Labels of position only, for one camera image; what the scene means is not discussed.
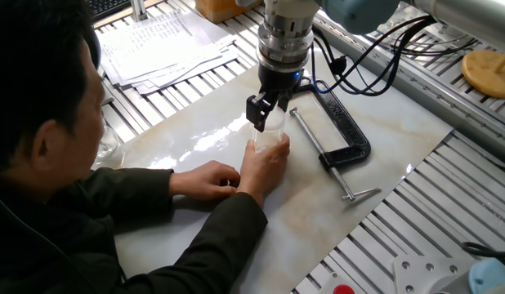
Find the wooden disk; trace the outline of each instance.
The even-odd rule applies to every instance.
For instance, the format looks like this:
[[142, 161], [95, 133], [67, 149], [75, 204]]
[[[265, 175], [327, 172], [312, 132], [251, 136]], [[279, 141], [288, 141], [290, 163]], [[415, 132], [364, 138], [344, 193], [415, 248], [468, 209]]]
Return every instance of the wooden disk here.
[[504, 54], [491, 50], [472, 51], [463, 57], [462, 72], [478, 91], [494, 98], [505, 99]]

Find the black clamp frame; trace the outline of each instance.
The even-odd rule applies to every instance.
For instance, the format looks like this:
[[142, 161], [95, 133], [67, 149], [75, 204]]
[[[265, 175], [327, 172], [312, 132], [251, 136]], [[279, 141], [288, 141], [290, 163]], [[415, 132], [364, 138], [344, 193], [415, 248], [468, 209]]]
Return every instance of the black clamp frame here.
[[[317, 80], [316, 86], [323, 91], [328, 89], [328, 85], [322, 80]], [[303, 91], [311, 91], [315, 95], [348, 144], [348, 147], [320, 154], [320, 161], [325, 169], [329, 170], [331, 167], [339, 167], [345, 163], [367, 158], [371, 151], [369, 140], [334, 93], [317, 92], [312, 81], [307, 77], [302, 78], [300, 87], [295, 93]]]

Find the red object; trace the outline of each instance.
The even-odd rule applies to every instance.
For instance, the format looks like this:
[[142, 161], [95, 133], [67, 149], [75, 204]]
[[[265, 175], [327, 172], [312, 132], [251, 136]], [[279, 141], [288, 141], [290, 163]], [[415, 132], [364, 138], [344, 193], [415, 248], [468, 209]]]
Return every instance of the red object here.
[[347, 285], [339, 285], [334, 288], [334, 294], [355, 294], [354, 290]]

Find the table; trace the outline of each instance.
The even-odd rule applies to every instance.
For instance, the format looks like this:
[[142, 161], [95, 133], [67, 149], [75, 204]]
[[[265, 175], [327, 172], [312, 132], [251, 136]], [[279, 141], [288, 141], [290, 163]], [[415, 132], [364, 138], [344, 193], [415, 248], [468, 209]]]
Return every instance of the table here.
[[[317, 58], [318, 76], [332, 84], [322, 56]], [[245, 99], [259, 87], [253, 67], [121, 146], [111, 167], [172, 167], [182, 172], [215, 159], [239, 169], [246, 141], [252, 136], [244, 114]], [[290, 292], [451, 131], [395, 89], [379, 97], [335, 93], [373, 148], [366, 161], [341, 173], [355, 192], [374, 186], [382, 191], [355, 203], [342, 201], [345, 192], [320, 166], [314, 146], [297, 122], [288, 118], [286, 132], [292, 139], [288, 171], [265, 202], [270, 224], [233, 292]], [[325, 149], [345, 144], [311, 94], [300, 95], [289, 106], [298, 107]], [[116, 237], [127, 276], [174, 263], [209, 213], [189, 209], [183, 199], [176, 206], [171, 223]]]

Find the dark jacket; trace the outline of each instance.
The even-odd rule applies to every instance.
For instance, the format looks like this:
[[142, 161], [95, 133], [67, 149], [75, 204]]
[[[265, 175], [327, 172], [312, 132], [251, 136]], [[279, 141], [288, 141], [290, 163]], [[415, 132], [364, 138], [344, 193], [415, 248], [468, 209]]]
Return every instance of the dark jacket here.
[[[227, 293], [266, 227], [247, 194], [220, 203], [175, 265], [123, 283], [114, 224], [171, 213], [171, 171], [100, 169], [47, 204], [0, 189], [0, 199], [51, 240], [99, 293]], [[0, 293], [95, 293], [55, 250], [0, 210]]]

